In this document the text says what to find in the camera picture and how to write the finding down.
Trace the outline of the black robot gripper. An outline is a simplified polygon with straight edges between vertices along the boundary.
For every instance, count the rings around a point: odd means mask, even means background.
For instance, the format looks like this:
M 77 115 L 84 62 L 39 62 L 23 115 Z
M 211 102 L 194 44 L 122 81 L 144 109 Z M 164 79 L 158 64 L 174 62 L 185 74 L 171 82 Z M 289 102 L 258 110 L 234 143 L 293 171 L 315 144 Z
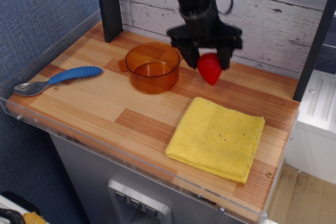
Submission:
M 217 48 L 222 70 L 230 67 L 232 50 L 242 49 L 242 30 L 221 21 L 217 9 L 211 4 L 180 4 L 185 24 L 167 31 L 172 45 L 177 47 L 189 67 L 196 69 L 200 47 Z

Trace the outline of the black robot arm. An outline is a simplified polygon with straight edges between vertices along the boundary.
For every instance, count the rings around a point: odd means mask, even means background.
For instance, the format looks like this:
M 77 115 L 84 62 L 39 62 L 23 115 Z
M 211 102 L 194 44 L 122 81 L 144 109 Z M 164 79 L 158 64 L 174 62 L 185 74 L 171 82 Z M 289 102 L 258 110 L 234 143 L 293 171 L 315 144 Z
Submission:
M 199 49 L 215 48 L 220 67 L 230 66 L 235 49 L 242 49 L 242 30 L 221 21 L 216 0 L 177 0 L 185 25 L 171 28 L 167 35 L 186 63 L 196 68 Z

